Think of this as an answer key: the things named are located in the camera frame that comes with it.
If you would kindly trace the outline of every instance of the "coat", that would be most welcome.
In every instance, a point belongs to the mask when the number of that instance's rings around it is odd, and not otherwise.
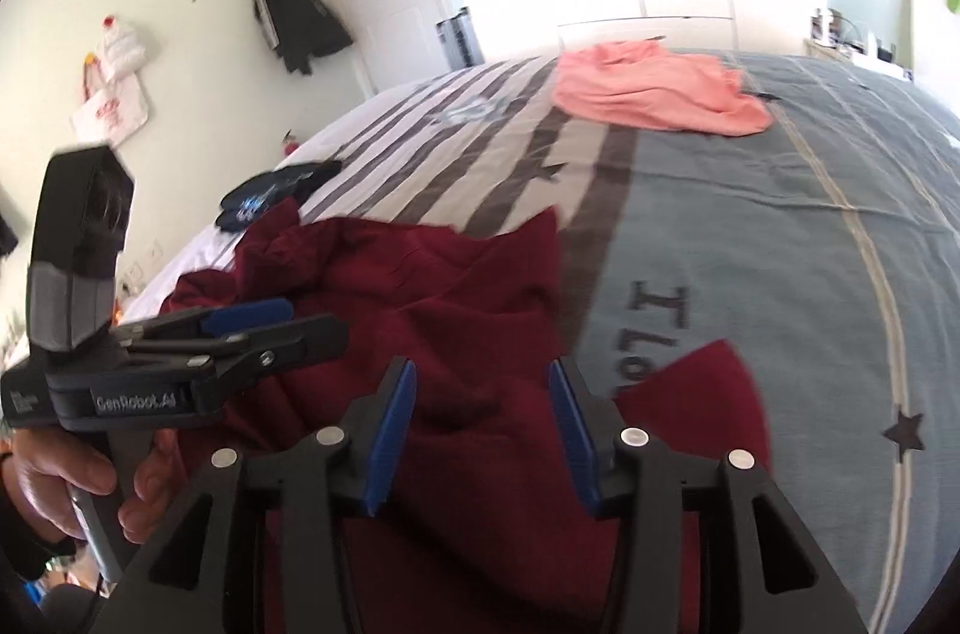
[[[267,44],[289,73],[310,75],[310,58],[325,57],[353,43],[343,24],[320,0],[253,0]]]

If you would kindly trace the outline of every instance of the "black clamp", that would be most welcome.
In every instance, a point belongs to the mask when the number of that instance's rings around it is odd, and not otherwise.
[[[587,390],[576,363],[550,367],[550,399],[580,502],[619,518],[602,634],[676,634],[683,513],[701,542],[701,634],[863,634],[853,598],[803,521],[747,450],[673,452]]]
[[[280,508],[287,634],[360,634],[341,519],[386,500],[416,401],[416,369],[394,359],[373,396],[291,450],[213,453],[128,567],[91,634],[262,630],[264,515]]]
[[[332,315],[257,325],[292,316],[282,299],[186,310],[112,329],[68,359],[32,350],[4,375],[4,414],[13,428],[77,432],[216,423],[227,399],[261,378],[344,354],[349,330]]]

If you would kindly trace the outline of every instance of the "pink cloth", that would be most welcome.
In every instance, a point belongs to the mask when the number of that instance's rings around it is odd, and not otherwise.
[[[569,115],[653,131],[748,136],[773,118],[740,91],[741,73],[658,41],[598,43],[560,56],[553,103]]]

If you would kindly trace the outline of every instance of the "gray stripe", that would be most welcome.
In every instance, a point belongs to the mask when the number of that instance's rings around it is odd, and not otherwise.
[[[517,71],[520,71],[523,67],[530,65],[533,62],[533,58],[529,60],[524,60],[519,62],[516,65],[512,65],[510,68],[505,70],[501,75],[494,79],[485,89],[481,92],[486,98],[490,98],[493,95],[496,95],[498,91],[506,84],[507,80],[514,76]],[[422,144],[418,150],[411,156],[411,158],[406,161],[406,164],[399,171],[392,174],[390,179],[383,183],[379,188],[377,188],[376,193],[373,193],[370,198],[366,199],[358,207],[356,207],[352,212],[349,212],[350,217],[361,217],[362,215],[369,212],[373,207],[376,207],[380,201],[386,198],[390,193],[396,190],[400,185],[407,181],[410,176],[416,171],[416,169],[430,156],[430,154],[443,142],[446,142],[450,137],[454,136],[461,131],[461,129],[466,126],[467,123],[462,125],[452,126],[448,128],[443,128],[440,132],[435,133],[430,137],[429,142]]]
[[[349,139],[348,142],[342,144],[342,145],[340,146],[340,148],[337,150],[336,154],[335,154],[334,156],[332,156],[332,157],[330,158],[330,160],[341,160],[341,161],[344,161],[344,167],[346,167],[346,165],[349,164],[349,163],[353,160],[353,155],[350,156],[349,159],[344,159],[343,157],[338,157],[338,156],[342,156],[342,155],[344,154],[344,150],[347,150],[347,148],[351,147],[352,144],[356,143],[358,139],[361,139],[363,136],[366,136],[366,134],[368,134],[369,132],[371,132],[371,130],[372,130],[373,128],[376,128],[376,127],[377,127],[378,125],[380,125],[384,120],[390,118],[391,115],[395,115],[395,114],[397,113],[397,110],[399,110],[399,109],[401,109],[402,107],[406,106],[406,105],[407,105],[410,101],[412,101],[418,94],[420,94],[421,92],[423,92],[423,91],[425,91],[426,89],[428,89],[429,86],[433,85],[436,81],[438,81],[438,80],[443,80],[443,81],[440,82],[440,86],[437,86],[435,89],[433,89],[433,91],[430,91],[428,94],[424,95],[424,99],[422,99],[421,101],[419,101],[418,103],[416,103],[416,104],[415,104],[416,106],[421,105],[422,103],[424,103],[424,101],[425,101],[427,98],[430,97],[430,95],[435,95],[437,92],[441,91],[442,89],[445,89],[447,86],[453,84],[455,81],[457,81],[457,79],[459,79],[461,76],[463,76],[465,73],[467,73],[468,71],[471,71],[471,70],[473,70],[473,69],[472,69],[472,68],[464,68],[463,70],[457,71],[456,73],[442,74],[442,75],[440,75],[440,76],[435,76],[433,79],[430,79],[430,80],[428,80],[428,81],[426,81],[426,82],[423,82],[423,83],[420,84],[420,85],[417,85],[417,86],[416,86],[416,89],[413,89],[413,90],[411,91],[411,94],[407,95],[407,97],[403,98],[403,100],[401,100],[400,102],[395,103],[394,105],[392,105],[392,107],[390,107],[390,109],[387,109],[384,113],[382,113],[382,115],[379,115],[378,118],[376,118],[375,120],[373,120],[373,122],[371,122],[370,124],[368,124],[368,126],[367,126],[366,128],[364,128],[363,130],[361,130],[358,134],[355,134],[355,136],[353,136],[351,139]],[[404,118],[405,115],[407,115],[407,113],[409,113],[412,108],[413,108],[413,107],[410,107],[409,109],[405,110],[401,115],[398,115],[398,116],[395,118],[395,120],[400,120],[400,119]],[[360,152],[362,152],[362,150],[365,149],[365,148],[367,147],[367,145],[368,145],[372,140],[376,141],[376,139],[378,139],[378,137],[380,137],[381,134],[383,134],[383,133],[385,133],[385,132],[386,132],[386,130],[381,130],[381,132],[380,132],[379,134],[376,134],[376,136],[374,136],[373,139],[368,139],[368,141],[365,142],[365,143],[363,144],[363,146],[361,146],[361,147],[360,147],[359,149],[357,149],[357,150],[354,150],[354,153],[355,153],[355,154],[360,154]],[[227,255],[227,252],[229,252],[230,248],[233,247],[234,244],[236,244],[238,241],[240,241],[240,238],[242,238],[242,236],[243,236],[243,232],[241,232],[241,233],[234,233],[234,234],[229,238],[229,241],[227,241],[227,243],[224,244],[224,248],[220,251],[220,255],[218,255],[217,257],[215,257],[215,259],[211,262],[211,266],[216,266],[216,265],[217,265],[217,262],[219,262],[219,260],[221,260],[222,257],[224,257],[224,255]]]
[[[317,206],[311,209],[310,214],[307,215],[306,222],[313,222],[316,220],[320,214],[325,211],[325,209],[329,209],[334,203],[349,193],[350,190],[353,190],[357,185],[363,182],[363,180],[370,176],[373,171],[376,171],[379,166],[382,166],[384,161],[387,161],[387,159],[394,156],[395,153],[397,153],[397,150],[400,149],[403,144],[409,142],[409,140],[412,139],[416,134],[419,134],[421,130],[432,124],[430,120],[427,119],[430,115],[433,115],[437,112],[442,112],[444,109],[448,108],[449,105],[459,98],[467,89],[469,89],[487,74],[497,70],[501,65],[504,65],[504,62],[495,62],[493,65],[488,65],[476,77],[465,81],[464,84],[459,85],[458,88],[454,89],[453,92],[445,95],[443,100],[440,100],[440,103],[426,110],[413,125],[411,125],[403,134],[400,134],[400,136],[397,137],[397,140],[387,146],[383,152],[381,152],[375,158],[371,159],[366,166],[363,166],[362,169],[359,169],[352,177],[347,179],[341,185],[338,185],[338,187],[332,190],[328,196],[323,198],[323,200],[320,201]]]
[[[608,127],[606,139],[593,169],[577,214],[560,231],[560,338],[572,351],[580,339],[584,320],[613,233],[630,195],[637,129],[626,125]]]
[[[507,217],[510,217],[510,211],[517,199],[520,199],[520,193],[526,190],[531,180],[544,177],[544,169],[547,167],[544,161],[556,143],[563,125],[569,120],[569,115],[554,106],[546,117],[536,124],[530,142],[527,144],[527,151],[514,164],[510,176],[496,185],[480,202],[467,220],[467,225],[464,225],[464,236],[471,238],[496,236],[507,221]]]
[[[428,85],[424,85],[424,86],[421,86],[419,89],[416,89],[410,95],[408,95],[405,99],[400,101],[400,103],[398,103],[395,106],[392,106],[389,110],[386,110],[384,113],[382,113],[382,115],[378,116],[376,120],[374,120],[370,125],[368,125],[366,128],[363,129],[363,132],[352,137],[352,139],[350,139],[349,142],[347,142],[342,147],[340,147],[337,150],[337,155],[334,156],[334,159],[344,161],[344,167],[349,166],[349,164],[351,164],[352,161],[355,161],[358,156],[362,155],[371,144],[378,142],[378,140],[381,139],[381,137],[383,137],[383,134],[387,133],[387,131],[389,131],[392,127],[394,127],[394,125],[397,124],[397,122],[400,122],[400,120],[405,118],[405,116],[408,115],[408,113],[410,113],[416,106],[424,105],[424,103],[426,103],[433,95],[438,94],[438,92],[444,91],[446,88],[448,88],[448,86],[452,85],[454,82],[460,79],[460,77],[462,77],[465,73],[472,70],[473,68],[464,68],[463,70],[457,71],[456,73],[451,73],[448,77],[445,78],[445,80],[443,80],[438,86],[436,86],[435,89],[432,89],[432,91],[429,91],[428,94],[424,95],[424,97],[421,98],[421,100],[416,101],[416,103],[412,104],[411,106],[406,106],[406,104],[410,100],[412,100],[418,92],[422,91]],[[401,108],[403,108],[402,112],[397,113],[397,110],[400,110]],[[372,136],[369,136],[366,139],[364,139],[364,141],[358,147],[356,147],[356,149],[350,150],[349,155],[346,155],[347,148],[351,147],[354,143],[358,142],[358,140],[361,139],[361,137],[366,136],[371,131],[376,129],[377,126],[382,126],[382,127],[379,127],[379,129],[376,130],[376,132],[374,132]]]
[[[502,118],[488,125],[488,127],[483,130],[483,133],[479,134],[476,139],[470,142],[469,147],[464,150],[463,155],[459,156],[459,158],[449,166],[446,166],[446,169],[440,171],[440,173],[430,181],[429,185],[426,185],[423,190],[416,193],[410,200],[410,203],[403,208],[403,211],[397,214],[394,222],[405,224],[419,223],[424,214],[427,214],[427,212],[433,208],[433,205],[440,200],[440,196],[453,187],[453,184],[469,171],[470,166],[476,163],[477,159],[484,153],[488,145],[490,145],[493,137],[506,126],[517,112],[530,102],[530,99],[539,91],[541,86],[546,84],[556,65],[557,61],[551,60],[547,65],[537,71],[536,74],[531,77],[530,82],[527,83],[523,91],[520,92],[520,95],[517,95],[517,98],[512,100],[510,105],[507,106]]]

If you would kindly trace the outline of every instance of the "tote bag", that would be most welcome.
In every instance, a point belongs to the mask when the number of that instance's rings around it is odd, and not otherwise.
[[[146,121],[147,102],[136,74],[107,84],[100,61],[88,55],[83,61],[83,105],[70,118],[78,142],[107,142],[117,147]]]

